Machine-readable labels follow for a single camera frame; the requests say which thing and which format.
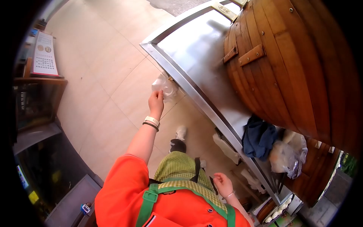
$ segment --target hand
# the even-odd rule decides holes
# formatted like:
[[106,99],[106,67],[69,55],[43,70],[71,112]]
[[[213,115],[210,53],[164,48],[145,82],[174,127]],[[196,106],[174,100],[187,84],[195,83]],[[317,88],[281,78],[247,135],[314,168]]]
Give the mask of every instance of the hand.
[[164,93],[161,91],[154,91],[149,98],[150,116],[156,120],[160,120],[161,114],[164,110]]
[[213,181],[219,194],[224,198],[233,192],[232,181],[224,173],[215,173]]

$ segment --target green checkered apron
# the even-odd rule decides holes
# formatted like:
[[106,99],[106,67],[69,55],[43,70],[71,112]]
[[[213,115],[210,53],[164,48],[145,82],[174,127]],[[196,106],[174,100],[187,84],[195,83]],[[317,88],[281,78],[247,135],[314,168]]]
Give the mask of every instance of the green checkered apron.
[[187,154],[178,151],[168,154],[160,162],[154,179],[161,183],[150,184],[149,190],[144,192],[142,196],[144,200],[140,208],[136,227],[141,227],[146,223],[159,193],[179,189],[188,189],[194,194],[203,197],[215,211],[227,219],[228,227],[235,226],[236,214],[233,207],[222,203],[216,195],[211,181],[204,170],[200,168],[200,162],[198,163],[196,160],[193,160]]

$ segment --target blue cloth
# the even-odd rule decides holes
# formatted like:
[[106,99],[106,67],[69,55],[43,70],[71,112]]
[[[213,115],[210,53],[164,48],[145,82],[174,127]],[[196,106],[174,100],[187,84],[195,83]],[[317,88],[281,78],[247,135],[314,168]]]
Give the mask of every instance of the blue cloth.
[[243,151],[247,157],[266,161],[277,137],[274,125],[252,115],[245,125],[245,134],[242,137]]

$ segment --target orange shirt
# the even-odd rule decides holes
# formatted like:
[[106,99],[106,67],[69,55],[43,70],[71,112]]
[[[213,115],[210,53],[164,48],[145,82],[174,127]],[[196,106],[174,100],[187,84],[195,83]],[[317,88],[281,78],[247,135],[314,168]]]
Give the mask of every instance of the orange shirt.
[[[149,172],[144,160],[132,155],[118,158],[95,198],[97,225],[135,226],[148,182]],[[213,208],[202,197],[180,189],[174,194],[159,194],[152,211],[181,226],[227,226],[226,219],[208,209]],[[237,209],[235,212],[236,226],[249,226]]]

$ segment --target stainless steel counter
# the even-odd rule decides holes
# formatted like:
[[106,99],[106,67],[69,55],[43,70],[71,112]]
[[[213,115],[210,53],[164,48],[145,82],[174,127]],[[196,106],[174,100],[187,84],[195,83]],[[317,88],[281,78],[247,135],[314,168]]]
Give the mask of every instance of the stainless steel counter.
[[[276,204],[290,195],[284,187],[280,195],[269,162],[248,158],[241,138],[251,112],[234,93],[223,65],[223,41],[231,22],[212,10],[213,1],[179,16],[148,36],[140,46],[174,79],[224,134],[261,181]],[[239,14],[239,6],[220,1]]]

